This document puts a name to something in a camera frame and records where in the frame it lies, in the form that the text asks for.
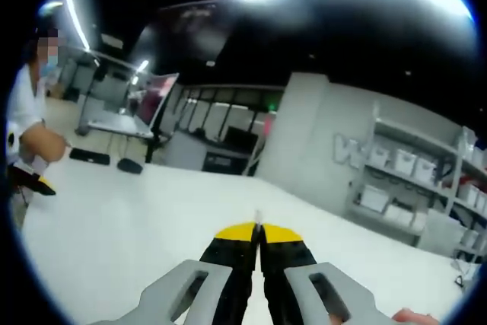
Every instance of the face mask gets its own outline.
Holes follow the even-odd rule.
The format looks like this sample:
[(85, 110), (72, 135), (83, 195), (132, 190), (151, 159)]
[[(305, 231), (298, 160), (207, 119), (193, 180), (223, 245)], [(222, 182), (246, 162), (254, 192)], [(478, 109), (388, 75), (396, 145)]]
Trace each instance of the face mask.
[(58, 56), (48, 56), (47, 62), (40, 67), (40, 77), (43, 78), (47, 76), (52, 70), (58, 65)]

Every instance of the human hand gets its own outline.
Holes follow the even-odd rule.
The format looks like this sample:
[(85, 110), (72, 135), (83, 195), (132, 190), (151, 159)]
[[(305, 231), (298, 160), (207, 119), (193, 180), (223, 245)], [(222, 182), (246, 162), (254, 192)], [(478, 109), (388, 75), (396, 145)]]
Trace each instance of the human hand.
[(417, 314), (408, 308), (396, 312), (393, 316), (393, 320), (399, 323), (417, 323), (418, 325), (439, 325), (439, 321), (434, 319), (431, 315)]

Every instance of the white tabletop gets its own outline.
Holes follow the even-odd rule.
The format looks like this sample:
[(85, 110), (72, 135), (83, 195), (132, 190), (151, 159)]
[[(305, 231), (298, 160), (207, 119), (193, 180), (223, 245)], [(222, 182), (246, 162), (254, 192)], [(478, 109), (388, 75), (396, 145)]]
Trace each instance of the white tabletop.
[[(76, 323), (114, 320), (142, 290), (216, 232), (263, 221), (299, 233), (318, 263), (331, 262), (374, 293), (391, 316), (402, 307), (444, 317), (461, 296), (450, 260), (329, 214), (261, 180), (146, 164), (140, 176), (114, 166), (53, 164), (52, 197), (35, 196), (23, 237), (41, 282)], [(253, 284), (244, 323), (271, 323)]]

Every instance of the laptop screen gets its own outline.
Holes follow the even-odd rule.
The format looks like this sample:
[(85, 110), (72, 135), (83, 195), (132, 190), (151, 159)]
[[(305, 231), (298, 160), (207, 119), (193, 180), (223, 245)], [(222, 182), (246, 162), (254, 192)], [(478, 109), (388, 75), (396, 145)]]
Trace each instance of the laptop screen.
[(149, 128), (164, 104), (164, 100), (176, 82), (177, 75), (154, 76), (148, 83), (142, 101), (140, 102), (136, 116)]

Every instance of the computer mouse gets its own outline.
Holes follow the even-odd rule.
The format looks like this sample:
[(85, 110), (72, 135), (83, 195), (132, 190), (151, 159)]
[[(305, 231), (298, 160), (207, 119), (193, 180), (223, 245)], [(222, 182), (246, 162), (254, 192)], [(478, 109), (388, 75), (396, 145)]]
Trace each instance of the computer mouse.
[(128, 158), (120, 159), (116, 167), (118, 167), (121, 171), (125, 171), (126, 173), (140, 174), (142, 172), (142, 166)]

